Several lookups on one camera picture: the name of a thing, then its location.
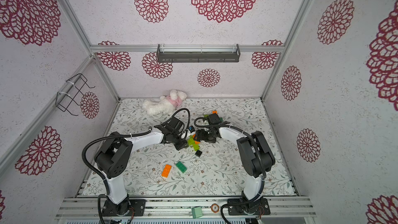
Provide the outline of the orange lego brick bottom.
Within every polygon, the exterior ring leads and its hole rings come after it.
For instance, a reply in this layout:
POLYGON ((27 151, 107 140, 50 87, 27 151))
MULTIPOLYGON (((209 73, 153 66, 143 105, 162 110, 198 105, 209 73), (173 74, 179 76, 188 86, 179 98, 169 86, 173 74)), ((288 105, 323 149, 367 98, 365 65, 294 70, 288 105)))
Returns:
POLYGON ((164 177, 164 178, 168 178, 168 176, 169 176, 169 174, 171 172, 171 169, 172 169, 172 166, 169 165, 169 164, 166 164, 164 166, 164 169, 163 169, 162 173, 161 173, 161 176, 164 177))

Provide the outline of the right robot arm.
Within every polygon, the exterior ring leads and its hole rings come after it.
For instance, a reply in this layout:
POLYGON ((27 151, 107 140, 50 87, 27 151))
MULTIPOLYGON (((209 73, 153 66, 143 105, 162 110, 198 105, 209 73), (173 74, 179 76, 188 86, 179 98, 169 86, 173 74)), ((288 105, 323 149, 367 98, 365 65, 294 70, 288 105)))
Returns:
POLYGON ((248 133, 228 121, 222 121, 216 113, 198 117, 194 120, 194 126, 197 128, 197 141, 214 143, 217 139, 224 139, 237 146, 242 166, 248 174, 242 194, 243 203, 260 199, 267 173, 276 162, 263 133, 248 133))

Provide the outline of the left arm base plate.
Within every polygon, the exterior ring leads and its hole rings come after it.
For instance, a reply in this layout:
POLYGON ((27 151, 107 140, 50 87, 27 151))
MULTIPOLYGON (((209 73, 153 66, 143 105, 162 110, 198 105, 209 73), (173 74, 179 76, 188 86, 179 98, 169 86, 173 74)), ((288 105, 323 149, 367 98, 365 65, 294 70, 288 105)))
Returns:
POLYGON ((125 199, 119 204, 107 199, 101 208, 101 214, 105 217, 140 217, 144 215, 145 206, 146 200, 144 199, 125 199))

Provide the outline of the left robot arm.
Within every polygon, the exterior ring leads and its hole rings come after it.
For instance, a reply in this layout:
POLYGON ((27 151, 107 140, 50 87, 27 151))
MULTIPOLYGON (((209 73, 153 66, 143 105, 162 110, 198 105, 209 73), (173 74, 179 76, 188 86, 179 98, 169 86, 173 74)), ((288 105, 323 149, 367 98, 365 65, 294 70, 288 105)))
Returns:
POLYGON ((81 153, 82 160, 104 182, 107 200, 118 206, 129 199, 122 174, 126 170, 131 153, 154 144, 173 144, 177 150, 186 148, 188 135, 183 127, 189 126, 178 118, 171 117, 146 132, 126 135, 114 132, 87 144, 81 153), (102 146, 94 156, 96 166, 93 166, 88 161, 86 153, 91 146, 100 142, 102 146))

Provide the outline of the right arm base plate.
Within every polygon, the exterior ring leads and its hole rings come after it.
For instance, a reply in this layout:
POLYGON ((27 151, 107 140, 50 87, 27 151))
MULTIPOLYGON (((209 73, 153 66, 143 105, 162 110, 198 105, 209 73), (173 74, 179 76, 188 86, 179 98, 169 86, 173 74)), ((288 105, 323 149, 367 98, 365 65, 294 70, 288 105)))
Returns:
POLYGON ((270 215, 270 207, 266 198, 261 197, 258 200, 243 204, 242 199, 228 199, 228 214, 231 216, 240 215, 270 215))

